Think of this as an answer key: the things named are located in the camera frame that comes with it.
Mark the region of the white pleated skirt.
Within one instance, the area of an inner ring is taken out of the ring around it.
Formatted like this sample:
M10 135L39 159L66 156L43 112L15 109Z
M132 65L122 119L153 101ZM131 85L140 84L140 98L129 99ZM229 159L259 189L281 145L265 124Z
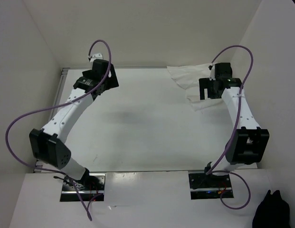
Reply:
M167 66L171 79L183 90L194 111L215 107L223 103L222 99L200 99L199 79L209 78L209 64L196 66Z

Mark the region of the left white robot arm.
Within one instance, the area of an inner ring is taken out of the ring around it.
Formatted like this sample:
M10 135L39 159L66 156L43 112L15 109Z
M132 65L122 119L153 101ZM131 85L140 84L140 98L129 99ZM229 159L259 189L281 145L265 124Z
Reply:
M76 162L65 145L73 126L93 101L104 91L118 87L118 80L112 64L95 59L90 70L83 71L76 80L67 106L61 107L57 114L40 130L33 129L29 140L36 159L50 164L73 179L79 190L98 189L100 180L91 176L87 168Z

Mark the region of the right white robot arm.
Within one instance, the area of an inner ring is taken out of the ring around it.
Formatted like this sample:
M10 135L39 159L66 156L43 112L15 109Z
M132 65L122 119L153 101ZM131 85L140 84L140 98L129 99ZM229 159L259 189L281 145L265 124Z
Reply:
M269 140L269 131L261 128L253 117L242 82L233 77L231 64L212 64L209 70L210 76L199 80L200 98L222 99L234 126L223 154L205 167L204 183L213 187L219 183L220 175L227 171L260 162Z

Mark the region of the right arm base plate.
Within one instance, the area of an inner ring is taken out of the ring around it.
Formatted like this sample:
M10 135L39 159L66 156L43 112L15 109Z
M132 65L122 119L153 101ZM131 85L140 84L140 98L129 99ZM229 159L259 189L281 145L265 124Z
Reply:
M192 200L231 199L234 198L228 174L223 176L206 175L205 173L189 172L190 197Z

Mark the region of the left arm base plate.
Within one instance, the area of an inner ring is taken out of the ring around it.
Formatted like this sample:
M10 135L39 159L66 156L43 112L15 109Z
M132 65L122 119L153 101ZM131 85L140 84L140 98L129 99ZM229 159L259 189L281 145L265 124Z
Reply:
M90 187L84 187L75 182L76 189L78 190L82 200L84 202L89 201L104 201L105 197L105 173L91 173L90 176L94 176L96 178L93 181L93 184ZM60 202L77 202L80 199L77 196L76 189L70 183L67 178L61 178L58 176L54 176L54 179L61 180L62 190L60 196Z

